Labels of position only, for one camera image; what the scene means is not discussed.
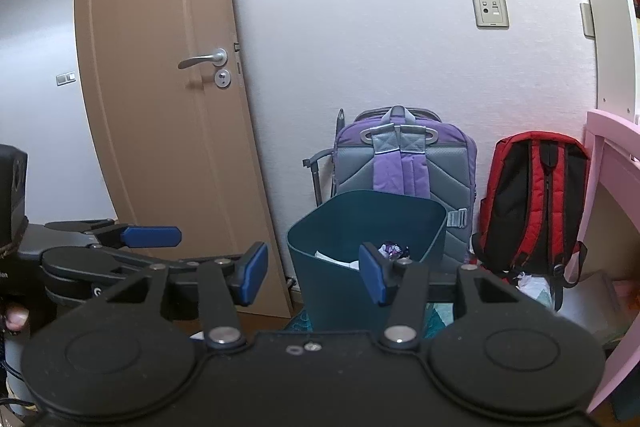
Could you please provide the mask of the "person's hand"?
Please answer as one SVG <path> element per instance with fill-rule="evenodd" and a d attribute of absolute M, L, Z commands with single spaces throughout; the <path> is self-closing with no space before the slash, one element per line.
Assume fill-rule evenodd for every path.
<path fill-rule="evenodd" d="M 4 314 L 4 329 L 11 334 L 20 333 L 27 325 L 29 311 L 20 306 L 9 306 Z"/>

